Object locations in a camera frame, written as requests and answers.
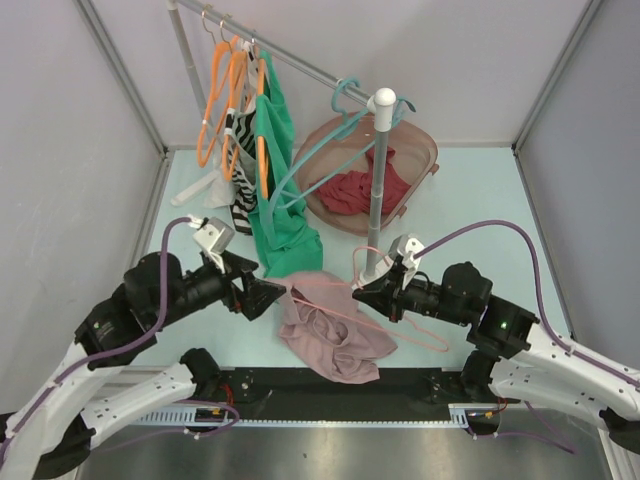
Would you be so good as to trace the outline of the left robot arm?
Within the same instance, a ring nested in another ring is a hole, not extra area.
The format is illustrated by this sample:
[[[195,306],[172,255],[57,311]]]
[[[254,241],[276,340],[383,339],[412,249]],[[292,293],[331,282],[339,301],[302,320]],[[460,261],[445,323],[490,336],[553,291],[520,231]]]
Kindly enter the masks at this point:
[[[249,320],[286,292],[256,278],[257,265],[232,253],[218,268],[207,260],[183,271],[174,255],[143,257],[75,332],[63,361],[35,399],[4,414],[1,476],[54,479],[83,463],[115,433],[144,415],[183,400],[207,400],[221,370],[204,348],[192,348],[151,378],[101,400],[95,394],[142,352],[163,328],[216,302]]]

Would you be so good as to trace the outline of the pink hanger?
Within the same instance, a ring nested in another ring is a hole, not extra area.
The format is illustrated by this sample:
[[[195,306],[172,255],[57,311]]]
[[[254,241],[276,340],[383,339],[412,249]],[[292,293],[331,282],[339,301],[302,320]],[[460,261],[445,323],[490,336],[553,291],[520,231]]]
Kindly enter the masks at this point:
[[[352,254],[352,266],[353,266],[354,276],[353,276],[353,282],[351,283],[351,286],[363,286],[364,285],[364,280],[361,279],[361,278],[364,277],[364,271],[363,270],[358,271],[357,267],[356,267],[356,255],[357,255],[357,253],[359,251],[366,251],[367,253],[373,252],[374,256],[380,257],[382,259],[383,263],[386,266],[391,266],[391,260],[390,260],[390,257],[389,257],[388,254],[382,252],[381,250],[379,250],[376,247],[358,246],[353,250],[353,254]],[[298,298],[297,296],[293,296],[292,301],[296,302],[297,304],[300,304],[300,305],[306,305],[306,306],[309,306],[309,307],[316,308],[316,309],[318,309],[320,311],[323,311],[325,313],[330,313],[330,314],[335,315],[335,316],[337,316],[337,317],[339,317],[341,319],[349,320],[351,322],[354,322],[354,323],[357,323],[357,324],[361,325],[364,328],[372,329],[372,330],[375,330],[375,331],[379,331],[379,332],[385,333],[385,334],[387,334],[389,336],[393,336],[393,337],[399,338],[399,339],[404,340],[406,342],[410,342],[412,344],[418,345],[418,346],[420,346],[421,348],[424,348],[424,349],[428,349],[428,350],[435,351],[435,352],[438,352],[438,353],[446,353],[446,352],[448,352],[450,350],[450,345],[444,338],[436,335],[435,333],[433,333],[433,332],[431,332],[431,331],[429,331],[427,329],[419,327],[416,324],[416,322],[411,318],[408,318],[408,321],[416,331],[418,331],[420,333],[423,333],[423,334],[426,334],[429,337],[431,337],[432,339],[435,339],[435,340],[439,341],[442,344],[442,347],[434,346],[434,345],[422,342],[420,340],[417,340],[417,339],[415,339],[413,337],[406,336],[406,335],[403,335],[401,333],[394,332],[393,330],[386,329],[386,328],[382,327],[381,325],[379,325],[376,322],[373,322],[373,323],[365,322],[365,321],[363,321],[363,320],[361,320],[361,319],[359,319],[357,317],[353,317],[353,316],[348,316],[348,315],[342,314],[342,313],[340,313],[340,312],[338,312],[336,310],[332,310],[332,309],[330,309],[328,307],[325,307],[325,306],[322,306],[322,305],[317,305],[317,304],[315,304],[313,302],[309,302],[308,300],[306,300],[304,298]]]

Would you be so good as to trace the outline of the mauve pink tank top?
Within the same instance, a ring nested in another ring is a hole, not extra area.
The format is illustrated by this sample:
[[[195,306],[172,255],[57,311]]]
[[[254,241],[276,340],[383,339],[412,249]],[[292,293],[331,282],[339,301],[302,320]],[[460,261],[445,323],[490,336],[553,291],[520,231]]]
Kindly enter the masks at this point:
[[[350,285],[323,271],[296,272],[277,282],[287,289],[278,300],[278,337],[307,367],[335,383],[365,384],[380,378],[377,361],[397,350],[391,336],[292,301],[297,296],[376,322],[359,309]]]

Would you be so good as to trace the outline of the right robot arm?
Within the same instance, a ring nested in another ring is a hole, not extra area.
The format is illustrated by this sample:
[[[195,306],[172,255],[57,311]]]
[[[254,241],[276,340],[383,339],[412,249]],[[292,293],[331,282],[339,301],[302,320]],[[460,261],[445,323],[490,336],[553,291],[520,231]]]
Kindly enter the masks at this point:
[[[469,262],[448,267],[439,284],[404,279],[394,264],[354,290],[355,300],[390,321],[411,311],[468,328],[474,350],[461,373],[471,400],[497,397],[564,412],[639,450],[639,373],[583,345],[545,330],[536,315],[491,292],[492,283]]]

